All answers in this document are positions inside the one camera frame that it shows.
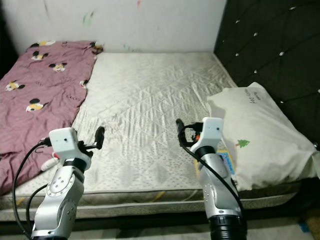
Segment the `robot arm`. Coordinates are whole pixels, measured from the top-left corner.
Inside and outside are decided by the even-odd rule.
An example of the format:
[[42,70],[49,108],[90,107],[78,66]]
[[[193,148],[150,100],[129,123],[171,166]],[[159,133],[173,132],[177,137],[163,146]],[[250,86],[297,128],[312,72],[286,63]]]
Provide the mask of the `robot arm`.
[[[216,154],[218,143],[221,140],[223,120],[205,117],[202,121],[203,123],[198,122],[186,127],[180,119],[176,123],[180,145],[184,149],[191,147],[190,151],[197,160],[202,160],[198,162],[199,182],[203,189],[205,213],[210,223],[211,239],[245,240],[247,239],[247,227],[239,205],[237,189],[222,158]],[[193,142],[187,142],[183,132],[185,128],[195,130],[196,136]],[[215,171],[224,183],[208,167]]]
[[45,198],[38,207],[31,237],[33,240],[66,240],[76,219],[77,205],[84,193],[84,172],[90,168],[93,153],[87,149],[101,149],[104,141],[103,127],[95,134],[95,143],[84,145],[78,141],[77,132],[61,128],[49,133],[53,150],[63,164],[48,184]]

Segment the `pink blanket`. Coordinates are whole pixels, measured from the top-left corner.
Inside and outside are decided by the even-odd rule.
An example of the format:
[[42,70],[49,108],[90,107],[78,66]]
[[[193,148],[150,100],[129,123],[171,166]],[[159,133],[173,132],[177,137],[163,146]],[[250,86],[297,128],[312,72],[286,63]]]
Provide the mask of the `pink blanket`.
[[[26,153],[49,131],[71,126],[86,97],[97,49],[93,42],[39,42],[0,80],[0,195],[8,192]],[[19,175],[41,172],[52,148],[40,148]]]

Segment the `white wall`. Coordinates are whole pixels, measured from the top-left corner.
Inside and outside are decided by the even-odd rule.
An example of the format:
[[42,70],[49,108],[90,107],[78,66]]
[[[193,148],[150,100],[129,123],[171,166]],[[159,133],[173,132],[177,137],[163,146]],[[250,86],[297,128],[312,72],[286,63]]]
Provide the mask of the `white wall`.
[[2,0],[17,51],[97,40],[109,52],[212,51],[226,0]]

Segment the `pillow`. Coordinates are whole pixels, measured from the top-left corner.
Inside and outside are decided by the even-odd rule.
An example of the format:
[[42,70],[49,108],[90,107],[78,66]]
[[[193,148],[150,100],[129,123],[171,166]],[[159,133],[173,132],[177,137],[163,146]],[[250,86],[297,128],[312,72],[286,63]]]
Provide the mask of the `pillow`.
[[224,119],[222,141],[235,162],[239,191],[317,176],[319,152],[258,83],[225,88],[207,98],[207,108]]

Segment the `mattress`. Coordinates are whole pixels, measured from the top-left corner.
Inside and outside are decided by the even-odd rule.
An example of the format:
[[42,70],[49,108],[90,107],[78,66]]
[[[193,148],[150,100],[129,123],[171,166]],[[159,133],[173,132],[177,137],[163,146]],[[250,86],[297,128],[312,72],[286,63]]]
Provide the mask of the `mattress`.
[[[86,87],[73,127],[85,143],[93,142],[99,126],[105,135],[84,173],[77,217],[204,211],[194,160],[179,146],[175,120],[200,122],[208,116],[207,96],[236,87],[217,58],[206,52],[101,53]],[[57,168],[17,188],[20,208]],[[244,206],[280,205],[298,189],[298,183],[277,186],[258,200],[247,194]],[[31,217],[43,196],[34,198]],[[10,201],[9,194],[0,197],[0,221],[14,220]]]

